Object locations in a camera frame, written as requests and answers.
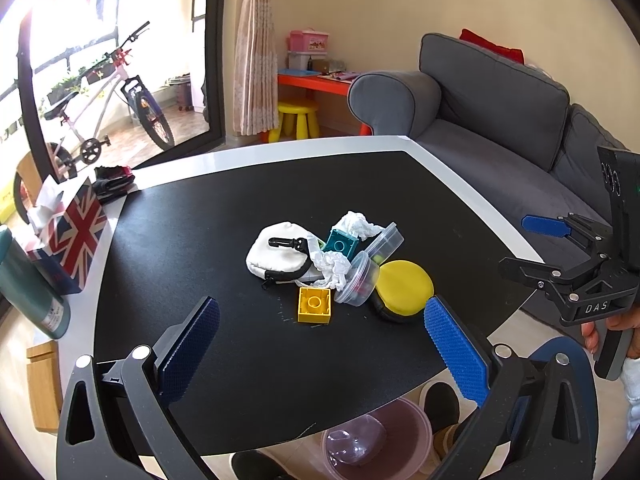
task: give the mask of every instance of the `human hand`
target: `human hand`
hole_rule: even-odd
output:
[[[640,303],[635,303],[634,306],[631,307],[631,310],[624,314],[607,317],[606,323],[608,330],[634,329],[634,336],[631,339],[631,344],[629,345],[629,350],[626,353],[626,356],[631,357],[632,359],[640,358]],[[598,345],[600,343],[598,340],[596,324],[593,321],[590,321],[588,323],[584,323],[581,329],[587,350],[592,354],[595,354],[598,351]]]

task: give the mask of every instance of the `bicycle seat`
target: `bicycle seat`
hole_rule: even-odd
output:
[[[74,92],[71,92],[71,94],[68,94],[65,98],[60,99],[60,101],[58,101],[56,104],[52,106],[51,110],[44,112],[43,117],[45,118],[45,120],[51,121],[56,117],[62,117],[62,114],[65,111],[66,105],[68,105],[69,101],[71,101],[71,99],[73,99],[77,95],[78,95],[78,92],[74,91]]]

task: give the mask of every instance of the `curtain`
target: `curtain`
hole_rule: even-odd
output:
[[[236,42],[234,130],[255,135],[278,126],[278,57],[271,0],[243,0]]]

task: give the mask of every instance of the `white sleeve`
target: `white sleeve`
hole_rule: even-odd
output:
[[[629,413],[626,418],[626,439],[629,441],[640,424],[640,359],[625,359],[620,380],[629,401]]]

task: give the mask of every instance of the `yellow stool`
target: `yellow stool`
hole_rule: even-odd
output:
[[[287,99],[278,101],[278,111],[280,121],[278,127],[269,132],[269,142],[280,140],[280,131],[284,130],[286,136],[293,133],[293,124],[296,122],[296,139],[313,139],[320,137],[320,127],[318,126],[318,103],[310,99]]]

